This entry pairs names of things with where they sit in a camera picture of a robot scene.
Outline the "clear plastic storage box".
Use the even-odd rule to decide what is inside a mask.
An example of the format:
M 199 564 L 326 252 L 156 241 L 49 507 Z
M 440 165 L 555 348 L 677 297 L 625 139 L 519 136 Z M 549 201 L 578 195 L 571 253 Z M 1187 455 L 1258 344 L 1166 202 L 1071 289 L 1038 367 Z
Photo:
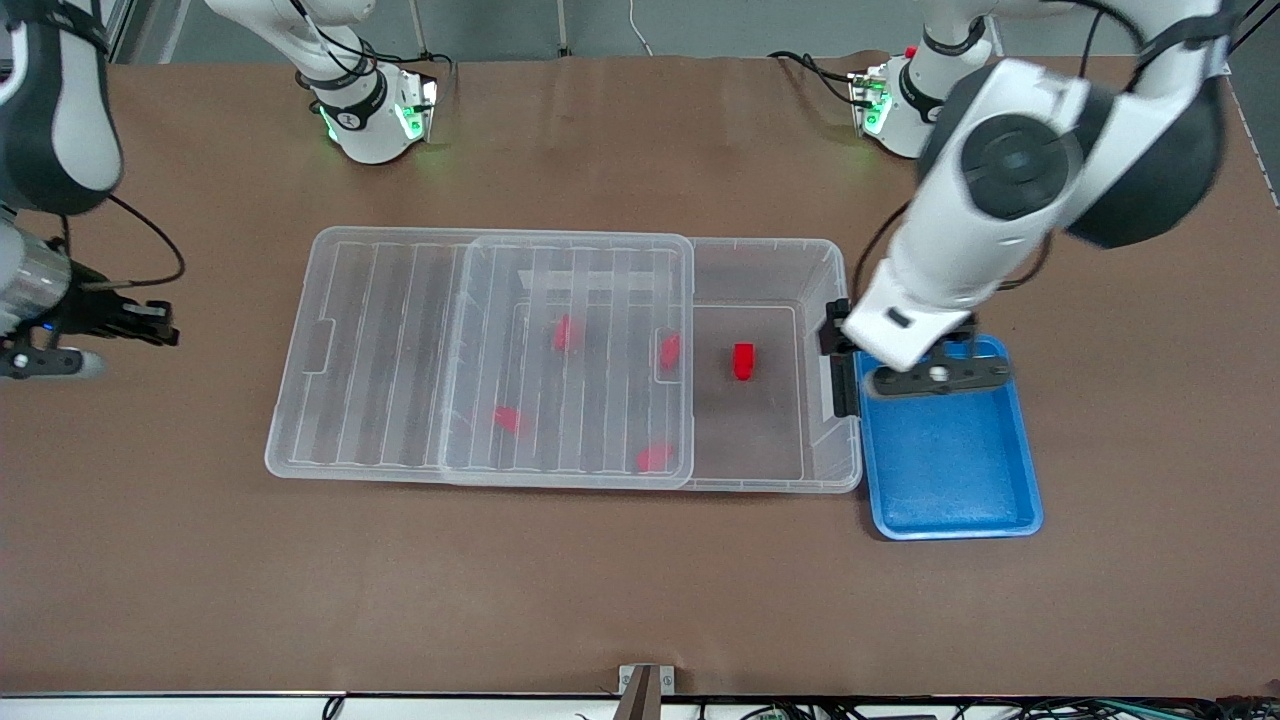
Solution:
M 831 409 L 818 331 L 844 297 L 828 240 L 493 232 L 465 251 L 436 457 L 460 486 L 842 493 L 858 423 Z M 553 348 L 563 314 L 582 342 Z M 659 342 L 678 332 L 680 365 Z M 754 343 L 748 382 L 735 343 Z M 512 436 L 493 421 L 516 407 Z M 667 473 L 637 454 L 667 443 Z

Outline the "blue plastic tray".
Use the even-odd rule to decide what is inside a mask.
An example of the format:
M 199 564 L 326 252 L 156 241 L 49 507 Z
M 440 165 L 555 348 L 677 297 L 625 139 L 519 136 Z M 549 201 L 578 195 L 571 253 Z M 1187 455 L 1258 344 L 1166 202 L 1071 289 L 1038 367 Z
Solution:
M 863 461 L 876 529 L 892 541 L 1037 533 L 1044 510 L 1011 372 L 996 386 L 892 397 L 872 383 L 884 364 L 855 356 Z

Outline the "clear ribbed plastic lid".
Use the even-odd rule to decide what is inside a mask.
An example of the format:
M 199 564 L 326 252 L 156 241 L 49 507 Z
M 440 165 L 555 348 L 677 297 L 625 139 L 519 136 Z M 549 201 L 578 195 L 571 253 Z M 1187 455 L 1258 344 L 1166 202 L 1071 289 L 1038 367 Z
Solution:
M 273 475 L 460 486 L 436 451 L 465 251 L 511 231 L 332 227 L 316 237 L 268 432 Z

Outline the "brown table cover sheet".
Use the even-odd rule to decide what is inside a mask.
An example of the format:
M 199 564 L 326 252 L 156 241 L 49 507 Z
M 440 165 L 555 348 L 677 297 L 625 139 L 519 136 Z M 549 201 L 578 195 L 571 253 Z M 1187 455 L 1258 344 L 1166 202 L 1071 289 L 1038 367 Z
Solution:
M 305 266 L 330 225 L 826 238 L 913 188 L 762 59 L 460 68 L 436 146 L 326 140 L 284 65 L 113 67 L 120 195 L 189 264 L 180 345 L 0 383 L 0 692 L 1280 694 L 1280 211 L 1226 100 L 1171 234 L 1059 240 L 983 306 L 1044 524 L 887 542 L 864 493 L 493 491 L 273 477 Z

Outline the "metal table edge bracket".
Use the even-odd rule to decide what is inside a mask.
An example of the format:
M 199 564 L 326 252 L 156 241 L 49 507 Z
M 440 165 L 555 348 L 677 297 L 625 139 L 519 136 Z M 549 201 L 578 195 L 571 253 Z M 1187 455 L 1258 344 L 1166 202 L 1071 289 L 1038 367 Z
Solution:
M 663 698 L 676 692 L 675 665 L 621 665 L 618 687 L 620 700 L 612 720 L 660 720 Z

